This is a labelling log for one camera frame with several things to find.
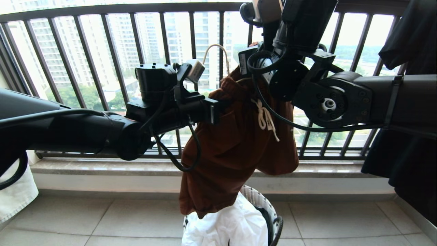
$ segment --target white drawstring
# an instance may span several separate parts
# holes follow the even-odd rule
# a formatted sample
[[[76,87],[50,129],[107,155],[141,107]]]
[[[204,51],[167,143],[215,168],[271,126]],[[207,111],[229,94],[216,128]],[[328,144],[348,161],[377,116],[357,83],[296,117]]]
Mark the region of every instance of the white drawstring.
[[[267,127],[267,130],[272,130],[276,141],[279,142],[279,138],[276,136],[276,128],[274,127],[270,112],[263,107],[263,103],[259,99],[258,102],[252,99],[252,102],[255,103],[258,107],[258,124],[260,125],[260,128],[264,130]]]

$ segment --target window sill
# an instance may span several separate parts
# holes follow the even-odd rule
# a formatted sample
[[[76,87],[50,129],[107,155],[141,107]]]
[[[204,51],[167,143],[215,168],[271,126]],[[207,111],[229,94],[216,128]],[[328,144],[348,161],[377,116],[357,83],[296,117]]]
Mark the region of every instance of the window sill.
[[[375,178],[361,173],[363,162],[301,161],[289,174],[270,176],[256,170],[252,177]],[[120,159],[44,158],[31,165],[32,173],[94,176],[182,176],[167,159],[123,161]]]

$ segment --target white towel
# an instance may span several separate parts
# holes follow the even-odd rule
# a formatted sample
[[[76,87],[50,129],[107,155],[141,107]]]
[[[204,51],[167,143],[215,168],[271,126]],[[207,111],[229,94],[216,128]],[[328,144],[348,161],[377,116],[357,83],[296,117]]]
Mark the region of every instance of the white towel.
[[[0,182],[10,178],[18,167],[16,161],[1,177]],[[16,215],[19,211],[31,203],[38,195],[32,172],[28,166],[23,176],[14,184],[0,190],[0,223],[3,223]]]

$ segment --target white label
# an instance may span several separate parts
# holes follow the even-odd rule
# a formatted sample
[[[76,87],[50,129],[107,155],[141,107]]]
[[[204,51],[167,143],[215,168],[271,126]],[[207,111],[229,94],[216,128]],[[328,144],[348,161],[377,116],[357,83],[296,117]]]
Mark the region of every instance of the white label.
[[[245,75],[245,74],[247,74],[246,55],[243,53],[243,54],[240,54],[239,57],[240,57],[240,72],[241,72],[241,75]]]

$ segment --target balcony railing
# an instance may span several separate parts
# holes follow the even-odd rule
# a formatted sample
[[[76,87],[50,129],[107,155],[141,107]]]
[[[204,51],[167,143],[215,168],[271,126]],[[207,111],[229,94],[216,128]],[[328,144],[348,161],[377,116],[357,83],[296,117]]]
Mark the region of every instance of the balcony railing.
[[[385,35],[388,35],[396,25],[402,12],[405,10],[407,3],[407,0],[340,0],[335,10],[336,13],[333,14],[333,18],[331,19],[334,28],[331,30],[331,33],[328,33],[329,30],[327,28],[325,33],[326,36],[332,37],[330,44],[327,45],[329,47],[329,52],[334,54],[336,53],[344,19],[347,18],[351,13],[365,14],[364,24],[361,29],[361,36],[359,37],[358,42],[351,46],[354,47],[353,59],[349,61],[346,60],[346,63],[343,61],[341,64],[346,64],[348,66],[347,69],[350,71],[356,71],[357,68],[361,66],[360,57],[363,53],[363,50],[366,49],[366,38],[371,28],[371,24],[379,25],[379,23],[375,21],[374,17],[377,15],[392,16],[392,21],[389,23],[390,28],[385,33]],[[126,35],[126,39],[131,40],[132,45],[134,45],[136,48],[135,55],[138,56],[139,63],[145,63],[149,62],[149,60],[147,60],[144,56],[144,49],[149,49],[149,47],[146,46],[147,44],[143,44],[144,40],[142,40],[142,37],[139,35],[139,28],[141,25],[144,25],[144,23],[139,23],[136,17],[142,13],[154,13],[156,17],[154,21],[159,23],[160,34],[162,35],[164,61],[166,63],[171,63],[171,58],[173,58],[173,56],[170,55],[169,50],[169,25],[166,27],[165,13],[187,13],[190,29],[189,36],[191,41],[190,58],[196,59],[198,58],[197,56],[199,52],[196,52],[196,48],[197,44],[200,43],[199,40],[201,40],[200,36],[202,35],[197,35],[198,38],[196,37],[196,33],[199,32],[195,31],[195,25],[198,24],[195,22],[195,14],[210,12],[218,13],[218,43],[222,46],[226,46],[226,44],[224,44],[224,39],[226,38],[225,14],[228,12],[237,13],[240,5],[241,3],[117,4],[66,7],[3,14],[0,15],[0,70],[3,73],[10,89],[28,95],[42,98],[46,97],[40,93],[41,88],[39,87],[41,87],[41,85],[35,83],[33,79],[35,77],[33,74],[35,71],[30,70],[30,68],[25,65],[26,62],[28,62],[25,59],[29,59],[29,57],[23,54],[23,48],[21,45],[28,43],[28,46],[32,49],[30,53],[34,54],[32,57],[34,58],[34,62],[37,64],[38,72],[43,74],[42,77],[46,79],[48,84],[46,88],[43,88],[43,91],[45,90],[48,94],[51,93],[53,95],[53,97],[50,99],[63,103],[65,98],[62,98],[59,91],[62,89],[64,84],[67,84],[68,86],[70,84],[74,91],[74,96],[77,99],[78,106],[86,108],[88,102],[84,100],[85,91],[81,89],[81,82],[78,81],[77,76],[75,75],[75,64],[78,64],[75,60],[77,57],[71,54],[73,47],[68,47],[68,44],[65,42],[66,38],[63,35],[65,35],[64,29],[66,29],[66,27],[59,27],[56,22],[56,18],[72,17],[74,19],[74,29],[77,30],[80,46],[84,53],[84,59],[89,67],[89,74],[92,78],[92,83],[95,86],[98,98],[100,100],[98,104],[101,104],[102,110],[111,110],[111,105],[106,98],[107,96],[105,96],[104,87],[102,85],[104,79],[102,78],[102,74],[98,73],[97,67],[100,66],[100,64],[97,61],[97,57],[93,57],[92,55],[89,42],[90,33],[86,34],[86,26],[82,22],[83,17],[100,15],[99,19],[103,24],[104,38],[106,39],[105,44],[107,44],[107,48],[109,49],[108,58],[111,60],[112,69],[114,70],[114,77],[116,80],[118,80],[119,88],[117,88],[116,91],[121,92],[121,100],[126,103],[129,101],[129,91],[125,83],[126,72],[123,71],[119,55],[119,53],[123,50],[118,50],[117,45],[114,42],[114,36],[117,34],[114,34],[113,30],[111,29],[110,16],[112,14],[125,14],[129,16],[127,19],[130,21],[131,29],[126,31],[126,33],[129,34]],[[49,24],[49,30],[52,35],[51,40],[54,41],[54,46],[59,52],[59,56],[57,56],[58,60],[59,58],[62,60],[62,63],[59,62],[59,65],[64,66],[65,72],[68,76],[69,81],[64,82],[64,84],[55,81],[57,74],[53,71],[53,69],[52,71],[49,69],[51,55],[49,55],[47,51],[43,49],[41,42],[39,42],[37,39],[36,31],[38,28],[36,25],[32,24],[32,21],[35,20],[47,21]],[[22,25],[24,25],[24,35],[28,35],[26,40],[18,40],[16,37],[14,37],[11,26],[17,25],[16,23],[19,25],[22,23]],[[259,34],[259,30],[254,30],[253,26],[251,25],[248,25],[247,28],[247,45],[249,45],[253,40],[253,36],[256,36],[257,33]],[[309,61],[305,61],[305,63],[307,65],[311,65]],[[368,72],[369,76],[378,76],[381,73],[381,70],[383,69],[381,59],[378,59],[378,61],[374,64],[374,67],[373,73]],[[404,70],[404,66],[401,66],[397,70],[397,73],[402,74]],[[220,50],[218,52],[218,81],[220,81],[222,78],[223,52]],[[194,90],[199,90],[197,85],[194,85]],[[304,123],[309,127],[313,126],[313,123],[310,122],[305,117],[303,112],[299,111],[298,109],[295,110],[295,121],[301,124]],[[303,132],[295,129],[295,139],[298,145],[299,157],[302,160],[363,160],[376,133],[377,130],[369,130],[360,133],[357,133],[356,131],[350,131],[343,136],[340,134],[339,137],[339,135],[336,135],[337,133],[318,134],[314,132]],[[173,146],[170,149],[177,157],[181,156],[183,145],[186,143],[187,139],[188,136],[181,134],[179,130],[176,130],[174,135],[170,134],[169,142],[171,142],[170,145]],[[320,142],[314,143],[314,139],[318,139]],[[360,144],[356,144],[358,147],[352,146],[351,143],[356,141],[360,142]],[[95,155],[92,153],[61,153],[50,151],[38,151],[37,154],[40,157],[114,157],[110,155]],[[153,148],[152,150],[147,151],[143,155],[143,158],[166,158],[166,155],[162,153],[160,148]]]

